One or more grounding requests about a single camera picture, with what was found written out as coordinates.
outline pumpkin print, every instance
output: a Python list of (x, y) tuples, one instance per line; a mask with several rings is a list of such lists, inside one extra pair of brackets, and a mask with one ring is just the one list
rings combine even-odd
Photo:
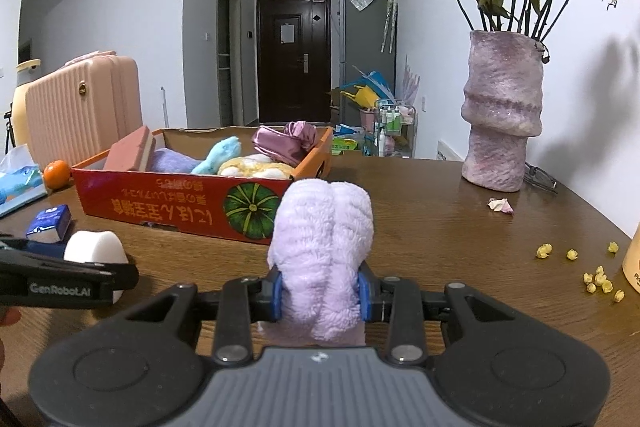
[(279, 204), (280, 198), (270, 188), (259, 183), (243, 183), (229, 190), (224, 211), (232, 229), (257, 241), (273, 235)]

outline refrigerator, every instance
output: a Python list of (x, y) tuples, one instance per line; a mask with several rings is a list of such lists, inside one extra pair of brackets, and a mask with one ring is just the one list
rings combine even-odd
[[(396, 43), (390, 54), (387, 38), (385, 51), (380, 52), (387, 1), (375, 0), (363, 11), (358, 11), (351, 0), (340, 0), (340, 87), (361, 77), (353, 68), (356, 66), (364, 73), (379, 71), (395, 94)], [(340, 123), (360, 126), (359, 108), (344, 96), (340, 97)]]

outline bottle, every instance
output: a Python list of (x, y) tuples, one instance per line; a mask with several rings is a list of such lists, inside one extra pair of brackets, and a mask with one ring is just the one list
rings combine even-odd
[(622, 271), (629, 284), (640, 293), (640, 225), (638, 225), (636, 235), (626, 251), (625, 260), (622, 262)]

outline fallen petal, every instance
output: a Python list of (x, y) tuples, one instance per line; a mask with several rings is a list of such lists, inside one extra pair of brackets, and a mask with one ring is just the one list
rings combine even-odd
[(513, 214), (513, 207), (509, 204), (509, 200), (507, 200), (506, 198), (503, 200), (496, 200), (495, 198), (491, 198), (487, 206), (494, 212)]

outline purple satin fabric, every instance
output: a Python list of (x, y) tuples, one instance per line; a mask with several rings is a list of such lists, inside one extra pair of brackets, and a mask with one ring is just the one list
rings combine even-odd
[(261, 125), (252, 137), (255, 150), (273, 160), (297, 167), (316, 144), (316, 128), (304, 121), (291, 122), (285, 132)]

